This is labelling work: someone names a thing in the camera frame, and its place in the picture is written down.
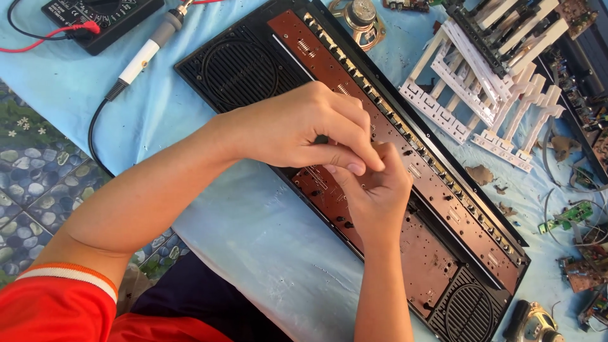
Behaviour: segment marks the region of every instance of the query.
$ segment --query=orange sleeve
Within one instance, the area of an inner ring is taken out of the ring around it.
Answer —
[[[95,273],[68,264],[27,270],[0,290],[2,341],[106,341],[116,288]]]

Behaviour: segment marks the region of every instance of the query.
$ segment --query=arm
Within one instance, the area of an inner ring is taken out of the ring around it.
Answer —
[[[348,198],[348,210],[365,247],[365,268],[354,324],[355,342],[413,342],[399,235],[413,179],[391,143],[374,143],[386,165],[372,175],[378,186],[361,188],[341,167],[325,166]]]
[[[369,143],[369,120],[359,100],[320,82],[218,115],[102,187],[74,211],[33,265],[76,263],[119,287],[131,255],[240,159],[292,167],[334,164],[358,175],[366,165],[384,169]],[[344,146],[313,145],[320,134]]]

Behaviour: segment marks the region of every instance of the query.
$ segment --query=red shirt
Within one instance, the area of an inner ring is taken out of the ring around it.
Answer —
[[[108,278],[86,267],[30,267],[0,290],[0,337],[3,342],[231,342],[189,317],[127,313],[114,319],[117,296]]]

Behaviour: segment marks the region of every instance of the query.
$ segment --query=green circuit board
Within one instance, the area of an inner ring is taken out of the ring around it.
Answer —
[[[591,202],[582,202],[576,206],[566,210],[560,216],[566,218],[568,221],[582,222],[593,215],[593,209],[591,208]],[[545,234],[547,229],[553,229],[555,227],[563,226],[564,230],[572,228],[572,225],[568,221],[562,220],[549,220],[547,223],[543,223],[538,226],[538,230],[541,234]]]

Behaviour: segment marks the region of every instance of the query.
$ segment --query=soldering iron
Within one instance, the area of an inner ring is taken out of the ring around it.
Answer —
[[[163,21],[161,22],[160,26],[154,31],[148,41],[146,41],[143,47],[139,50],[137,55],[135,55],[129,65],[120,74],[118,81],[116,81],[112,89],[108,92],[97,108],[95,114],[93,114],[93,118],[91,119],[91,124],[89,126],[88,138],[91,157],[104,172],[112,177],[114,177],[114,174],[112,174],[112,172],[110,172],[99,160],[93,145],[93,129],[95,127],[97,117],[106,103],[108,103],[108,101],[112,102],[114,99],[116,99],[116,97],[120,95],[125,88],[133,82],[133,80],[135,80],[142,70],[148,66],[152,57],[156,55],[158,50],[165,46],[165,44],[169,41],[169,38],[171,38],[175,32],[181,30],[184,23],[184,16],[188,13],[188,7],[192,4],[192,2],[194,2],[194,0],[186,0],[183,4],[180,4],[175,9],[169,10],[169,12],[163,16]]]

